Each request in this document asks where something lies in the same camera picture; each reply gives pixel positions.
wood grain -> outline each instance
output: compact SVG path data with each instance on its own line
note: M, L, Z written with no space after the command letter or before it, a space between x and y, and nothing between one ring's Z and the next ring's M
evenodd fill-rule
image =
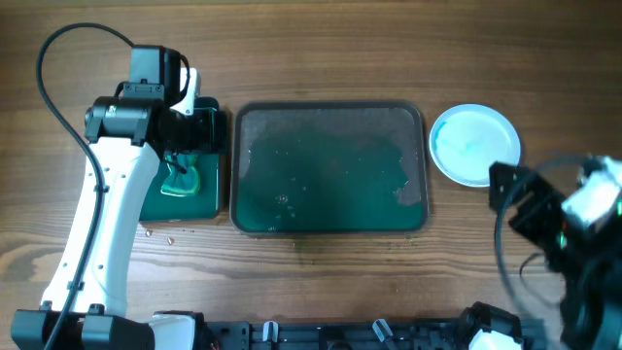
M13 313L36 308L52 278L84 176L84 156L34 79L41 44L61 25L97 21L137 43L181 51L201 72L202 93L232 113L253 100L395 98L414 102L430 130L451 106L486 104L516 125L533 165L560 152L622 157L620 15L614 2L518 0L0 12L0 349L15 348ZM46 85L78 129L92 101L126 78L128 54L94 30L51 47ZM566 175L561 185L571 182ZM454 184L433 164L430 188L432 217L414 235L256 240L226 212L154 225L151 237L138 227L128 316L187 309L212 321L410 319L456 316L477 300L511 309L486 191ZM514 269L534 249L510 232L504 242ZM561 292L541 265L529 271L549 297ZM554 337L558 315L528 300Z

green light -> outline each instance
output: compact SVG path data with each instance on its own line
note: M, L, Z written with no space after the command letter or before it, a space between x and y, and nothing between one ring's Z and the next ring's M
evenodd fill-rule
M568 245L568 241L563 231L560 232L559 240L560 240L560 248L562 249L566 248L566 246Z

green sponge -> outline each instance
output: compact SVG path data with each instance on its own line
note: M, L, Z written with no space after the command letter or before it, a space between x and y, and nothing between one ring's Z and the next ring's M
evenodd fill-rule
M169 162L176 162L180 166L186 169L187 173L182 174L180 169L171 165L168 165L168 170L171 172L164 180L160 192L166 195L174 196L190 196L196 195L201 187L201 178L198 176L198 171L194 165L198 155L177 155L176 159L171 156L166 156L166 160Z

white robot part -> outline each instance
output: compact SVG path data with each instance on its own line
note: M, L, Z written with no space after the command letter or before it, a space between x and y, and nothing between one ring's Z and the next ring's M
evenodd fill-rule
M180 72L179 85L180 89L184 88L186 84L186 68L182 68ZM191 116L194 113L194 99L198 97L201 92L201 76L198 74L196 68L190 69L190 82L188 83L188 91L186 97L174 105L170 109L177 111L185 116Z
M104 194L101 220L88 257L83 284L70 311L86 313L102 304L105 314L125 316L129 256L138 217L159 158L149 144L132 146L128 138L102 137L90 148L104 171L108 192ZM90 162L67 246L41 303L50 301L60 311L67 299L83 251L95 205L95 176Z
M473 337L468 350L522 350L523 345L517 344L511 336L491 331L479 332Z
M195 329L192 317L158 314L142 323L154 330L155 350L192 350Z
M622 161L602 157L603 169L594 171L583 186L562 203L571 224L588 229L617 209L622 192Z

white plate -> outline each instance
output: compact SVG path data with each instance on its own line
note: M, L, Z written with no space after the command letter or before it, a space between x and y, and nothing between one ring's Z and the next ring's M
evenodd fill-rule
M499 112L477 104L445 111L430 132L436 166L455 182L490 186L488 168L495 161L518 164L521 142L514 126Z

